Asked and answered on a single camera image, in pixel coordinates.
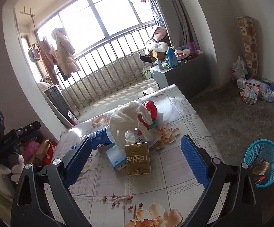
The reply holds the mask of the left white gloved hand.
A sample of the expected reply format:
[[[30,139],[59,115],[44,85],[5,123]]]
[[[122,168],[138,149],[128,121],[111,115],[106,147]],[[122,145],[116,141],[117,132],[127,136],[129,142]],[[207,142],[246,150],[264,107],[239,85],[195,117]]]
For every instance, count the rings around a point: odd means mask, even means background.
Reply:
[[[13,198],[24,169],[24,158],[20,154],[12,154],[8,160],[11,162],[11,169],[0,164],[0,193],[8,198]]]

